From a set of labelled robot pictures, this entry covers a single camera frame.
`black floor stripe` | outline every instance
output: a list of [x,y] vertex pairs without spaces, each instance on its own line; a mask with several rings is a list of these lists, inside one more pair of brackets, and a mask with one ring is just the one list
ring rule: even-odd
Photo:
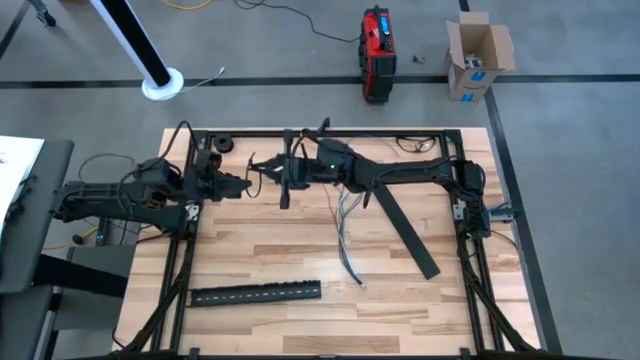
[[[206,79],[186,79],[185,87],[194,86]],[[640,82],[640,74],[603,75],[503,75],[497,84],[544,83],[622,83]],[[60,80],[60,81],[0,81],[0,89],[109,89],[139,88],[142,80]],[[222,78],[201,86],[304,86],[304,85],[360,85],[358,76],[308,76],[308,77],[248,77]],[[445,75],[398,75],[396,84],[446,84]]]
[[[489,88],[485,93],[484,101],[487,105],[487,112],[489,113],[491,130],[493,131],[493,135],[496,140],[496,150],[498,152],[500,164],[502,165],[502,173],[504,174],[504,180],[509,194],[509,201],[514,208],[525,209],[522,203],[522,194],[520,193],[518,179],[516,178],[516,173],[513,168],[511,152],[507,145],[507,139],[504,134],[504,128],[502,127],[502,121],[500,120],[500,113],[498,112],[498,105],[493,94],[493,89]],[[542,273],[540,272],[540,264],[538,262],[538,256],[536,254],[531,229],[529,227],[525,211],[516,218],[515,223],[518,238],[520,240],[519,248],[525,261],[525,266],[522,268],[526,271],[527,278],[529,279],[529,285],[532,289],[533,299],[529,299],[529,301],[533,303],[534,308],[537,310],[538,321],[536,322],[540,325],[542,330],[544,345],[551,353],[562,354],[558,331],[556,329],[555,320],[553,319],[553,314],[551,313],[551,305],[549,303],[549,298],[547,297],[547,290],[544,286]]]
[[13,37],[15,36],[16,32],[18,31],[18,28],[20,27],[20,23],[22,23],[24,16],[27,14],[27,11],[29,10],[29,6],[31,5],[29,5],[29,3],[26,1],[22,3],[22,5],[20,6],[20,9],[18,10],[18,13],[16,14],[16,17],[13,18],[13,21],[11,22],[9,29],[4,34],[2,41],[0,41],[0,60],[2,60],[2,57],[7,52],[7,49],[11,44],[11,40],[13,40]]
[[[461,11],[471,11],[469,9],[468,0],[458,0]],[[610,76],[609,80],[616,79],[616,75]],[[606,77],[602,75],[549,75],[549,76],[533,76],[533,75],[511,75],[500,76],[496,79],[497,83],[566,83],[566,82],[602,82]],[[505,185],[507,187],[507,193],[509,194],[509,201],[511,205],[516,209],[521,209],[522,213],[515,220],[515,230],[518,233],[518,239],[520,242],[519,249],[524,257],[525,266],[522,267],[527,279],[529,280],[529,287],[533,299],[529,299],[533,304],[533,308],[536,310],[537,316],[536,324],[539,326],[542,332],[541,344],[544,348],[553,354],[562,354],[562,346],[560,345],[560,338],[558,337],[558,330],[556,323],[551,312],[551,304],[549,303],[549,297],[547,296],[547,290],[544,286],[544,280],[542,279],[542,272],[540,271],[540,263],[538,262],[538,255],[536,253],[535,246],[533,244],[533,236],[531,235],[531,228],[529,227],[529,221],[527,220],[527,214],[522,202],[522,194],[520,193],[520,186],[518,185],[518,179],[516,178],[515,169],[513,168],[513,161],[511,160],[511,152],[507,144],[507,139],[504,134],[504,128],[502,127],[502,121],[500,120],[500,112],[498,111],[498,104],[496,103],[493,89],[489,87],[489,90],[484,95],[484,101],[487,106],[487,113],[489,115],[489,122],[491,124],[491,131],[496,141],[496,150],[498,152],[498,159],[502,167],[502,173],[504,175]]]
[[640,74],[503,75],[497,77],[494,82],[499,84],[640,82]]
[[460,11],[471,11],[467,0],[458,0],[458,4],[460,5]]

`black cylinder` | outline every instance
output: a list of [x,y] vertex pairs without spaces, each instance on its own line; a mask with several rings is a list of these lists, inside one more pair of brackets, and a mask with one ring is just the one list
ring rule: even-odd
[[213,146],[221,154],[226,154],[233,150],[233,139],[229,135],[216,135],[213,138]]
[[135,14],[124,0],[101,0],[113,21],[118,25],[125,39],[149,72],[158,87],[165,86],[171,80],[160,56],[151,45]]

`wooden tabletop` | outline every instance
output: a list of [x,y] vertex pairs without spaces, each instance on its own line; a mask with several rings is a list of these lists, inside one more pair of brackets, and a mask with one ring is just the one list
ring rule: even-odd
[[[466,156],[487,174],[485,202],[503,201],[489,137],[484,128],[462,128]],[[164,133],[161,150],[173,130]],[[188,137],[182,131],[168,160],[182,167]],[[309,154],[315,146],[305,142]],[[393,139],[355,138],[355,151],[377,162],[425,160],[440,156],[439,146],[424,154],[402,151]],[[247,159],[266,160],[282,151],[279,138],[235,139],[222,170],[243,176]],[[250,175],[257,191],[258,177]],[[445,354],[473,349],[467,301],[456,255],[451,208],[446,191],[433,184],[390,187],[441,274],[427,281],[398,237],[375,197],[367,209],[346,221],[346,242],[354,270],[366,289],[355,284],[338,258],[332,211],[333,186],[291,191],[291,208],[279,209],[280,189],[267,180],[257,199],[207,202],[197,237],[190,288],[321,280],[322,299],[271,304],[187,308],[180,353],[199,347],[202,354]],[[331,207],[327,199],[329,194]],[[492,224],[513,237],[509,225]],[[141,237],[153,235],[145,231]],[[133,338],[157,305],[168,239],[136,249],[116,337]],[[485,240],[497,303],[532,345],[538,339],[514,244],[493,236]],[[176,271],[184,253],[178,254]],[[482,307],[485,342],[491,345]],[[173,309],[165,324],[167,348]]]

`yellow cable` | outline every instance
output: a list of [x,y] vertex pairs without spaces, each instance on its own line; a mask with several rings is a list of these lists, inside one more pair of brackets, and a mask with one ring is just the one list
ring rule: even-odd
[[60,250],[60,249],[64,249],[64,248],[68,248],[70,246],[73,246],[75,243],[73,241],[69,241],[66,242],[62,245],[58,245],[58,246],[52,246],[52,247],[48,247],[48,248],[42,248],[43,251],[52,251],[52,250]]
[[191,11],[191,10],[198,10],[200,8],[203,8],[207,5],[209,5],[209,3],[213,0],[206,0],[205,2],[203,2],[200,5],[196,5],[196,6],[182,6],[182,5],[176,5],[176,4],[172,4],[170,2],[168,2],[167,0],[162,0],[165,4],[171,6],[172,8],[176,8],[176,9],[180,9],[180,10],[186,10],[186,11]]
[[[87,231],[86,233],[82,234],[82,238],[86,239],[89,235],[93,234],[94,232],[98,231],[98,227],[94,226],[91,230]],[[72,241],[68,241],[62,245],[58,245],[58,246],[51,246],[48,248],[42,248],[42,251],[53,251],[53,250],[60,250],[60,249],[64,249],[64,248],[68,248],[75,245],[75,243]]]

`pole base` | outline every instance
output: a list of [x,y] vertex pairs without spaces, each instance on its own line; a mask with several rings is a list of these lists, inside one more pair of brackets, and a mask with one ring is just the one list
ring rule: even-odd
[[176,96],[180,90],[182,90],[184,77],[182,77],[180,71],[173,68],[167,68],[167,71],[169,72],[169,76],[171,76],[171,80],[169,80],[169,83],[165,86],[151,87],[146,80],[142,82],[142,93],[144,96],[153,101],[164,101]]

